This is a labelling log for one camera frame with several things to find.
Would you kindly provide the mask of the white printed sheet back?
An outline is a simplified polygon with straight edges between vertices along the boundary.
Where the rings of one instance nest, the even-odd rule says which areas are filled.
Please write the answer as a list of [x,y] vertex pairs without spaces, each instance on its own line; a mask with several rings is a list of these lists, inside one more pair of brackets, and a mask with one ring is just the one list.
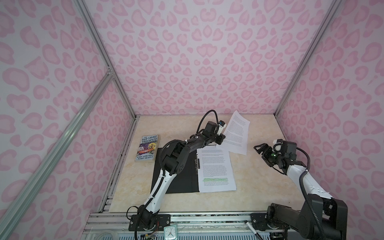
[[250,121],[235,111],[224,131],[226,138],[221,145],[217,145],[217,148],[246,156],[249,126]]

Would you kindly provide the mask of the white sheet green header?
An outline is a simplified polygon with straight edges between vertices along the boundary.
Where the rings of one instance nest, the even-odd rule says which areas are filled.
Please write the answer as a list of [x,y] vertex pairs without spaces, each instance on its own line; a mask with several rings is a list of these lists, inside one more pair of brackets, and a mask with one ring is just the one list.
[[216,146],[197,150],[200,193],[228,192],[237,189],[230,153]]

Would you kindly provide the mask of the black file folder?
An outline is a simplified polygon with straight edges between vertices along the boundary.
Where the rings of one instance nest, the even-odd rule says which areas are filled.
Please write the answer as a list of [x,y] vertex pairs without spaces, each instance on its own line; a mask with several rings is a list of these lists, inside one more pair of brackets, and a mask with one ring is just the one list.
[[167,194],[199,192],[197,150],[190,153],[186,166],[170,184]]

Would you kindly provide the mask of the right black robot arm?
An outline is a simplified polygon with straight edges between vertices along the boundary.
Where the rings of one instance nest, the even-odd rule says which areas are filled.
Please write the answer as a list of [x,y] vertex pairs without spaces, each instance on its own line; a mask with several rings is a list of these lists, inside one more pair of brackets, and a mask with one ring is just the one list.
[[305,202],[301,210],[270,204],[266,223],[271,228],[291,228],[308,240],[345,240],[348,206],[324,190],[310,174],[311,158],[296,143],[278,139],[273,146],[254,146],[264,162],[287,176],[301,191]]

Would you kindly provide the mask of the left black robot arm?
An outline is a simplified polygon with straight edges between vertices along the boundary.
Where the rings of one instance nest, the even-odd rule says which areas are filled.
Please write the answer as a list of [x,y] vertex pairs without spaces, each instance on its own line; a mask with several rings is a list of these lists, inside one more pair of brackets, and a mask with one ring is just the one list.
[[191,153],[211,143],[222,144],[226,138],[222,133],[225,127],[226,123],[219,120],[217,112],[209,110],[202,117],[196,133],[189,139],[172,140],[164,145],[159,154],[161,168],[154,188],[147,200],[139,207],[135,207],[137,213],[127,217],[132,227],[131,231],[137,234],[142,228],[154,232],[160,227],[157,215],[172,181],[184,170]]

